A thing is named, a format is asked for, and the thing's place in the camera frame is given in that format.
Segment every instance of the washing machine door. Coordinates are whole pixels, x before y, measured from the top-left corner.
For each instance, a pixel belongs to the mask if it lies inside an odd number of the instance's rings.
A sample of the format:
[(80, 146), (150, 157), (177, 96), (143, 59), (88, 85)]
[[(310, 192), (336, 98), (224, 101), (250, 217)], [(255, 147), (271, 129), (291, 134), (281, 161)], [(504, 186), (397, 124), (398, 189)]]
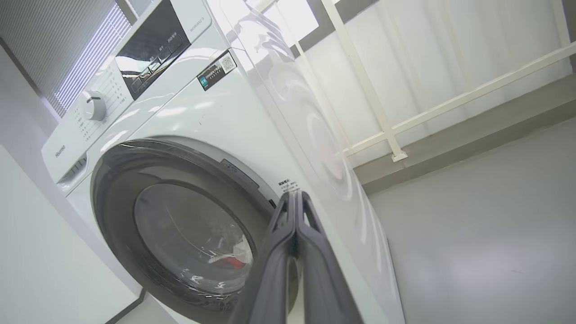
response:
[(274, 212), (264, 196), (210, 157), (161, 140), (111, 148), (92, 177), (98, 226), (128, 272), (180, 314), (227, 322)]

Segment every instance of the brand logo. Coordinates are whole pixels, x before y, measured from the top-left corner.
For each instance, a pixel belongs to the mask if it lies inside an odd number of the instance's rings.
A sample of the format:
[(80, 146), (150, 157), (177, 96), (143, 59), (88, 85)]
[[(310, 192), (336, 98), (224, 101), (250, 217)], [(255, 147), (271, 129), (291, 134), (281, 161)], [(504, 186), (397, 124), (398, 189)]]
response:
[(59, 157), (60, 154), (62, 154), (62, 151), (64, 151), (66, 147), (64, 145), (62, 145), (62, 147), (58, 150), (58, 152), (56, 152), (56, 157)]
[(196, 22), (196, 24), (194, 24), (194, 26), (192, 26), (192, 28), (190, 28), (190, 31), (193, 32), (194, 29), (196, 29), (196, 27), (198, 27), (198, 25), (200, 25), (200, 23), (204, 21), (204, 17), (202, 17), (199, 21)]

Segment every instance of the warning label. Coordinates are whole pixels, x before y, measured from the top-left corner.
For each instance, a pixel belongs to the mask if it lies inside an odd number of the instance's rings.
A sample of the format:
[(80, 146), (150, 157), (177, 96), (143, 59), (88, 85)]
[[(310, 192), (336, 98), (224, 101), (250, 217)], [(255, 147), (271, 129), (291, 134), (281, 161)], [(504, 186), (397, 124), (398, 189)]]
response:
[(290, 179), (286, 179), (284, 181), (280, 181), (278, 183), (278, 186), (280, 186), (280, 188), (282, 189), (283, 193), (289, 193), (295, 190), (300, 189), (300, 187), (298, 186), (298, 183), (296, 181), (290, 180)]

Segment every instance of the white washing machine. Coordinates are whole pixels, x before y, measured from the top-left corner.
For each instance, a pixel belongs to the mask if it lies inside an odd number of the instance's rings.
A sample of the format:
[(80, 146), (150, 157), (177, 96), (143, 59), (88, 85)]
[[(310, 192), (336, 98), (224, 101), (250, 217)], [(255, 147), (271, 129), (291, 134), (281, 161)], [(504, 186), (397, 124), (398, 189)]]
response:
[[(296, 189), (315, 202), (364, 321), (404, 323), (370, 202), (278, 27), (242, 0), (154, 1), (42, 154), (81, 217), (181, 323), (229, 320), (275, 204)], [(291, 302), (299, 273), (293, 262)]]

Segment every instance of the label sticker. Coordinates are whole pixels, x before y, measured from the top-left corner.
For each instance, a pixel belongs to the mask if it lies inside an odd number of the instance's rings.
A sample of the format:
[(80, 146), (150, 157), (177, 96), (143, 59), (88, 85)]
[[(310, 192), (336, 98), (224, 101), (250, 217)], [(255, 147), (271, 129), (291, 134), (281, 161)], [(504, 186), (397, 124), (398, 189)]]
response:
[(290, 179), (286, 179), (284, 181), (279, 182), (278, 186), (280, 186), (283, 193), (288, 193), (288, 192), (291, 193), (292, 191), (296, 191), (296, 190), (300, 189), (300, 187), (298, 186), (298, 183), (296, 181), (293, 181)]
[(204, 88), (204, 91), (210, 89), (216, 82), (220, 81), (224, 76), (226, 76), (230, 71), (236, 68), (236, 62), (230, 54), (230, 51), (224, 52), (216, 59), (206, 70), (198, 74), (197, 78)]

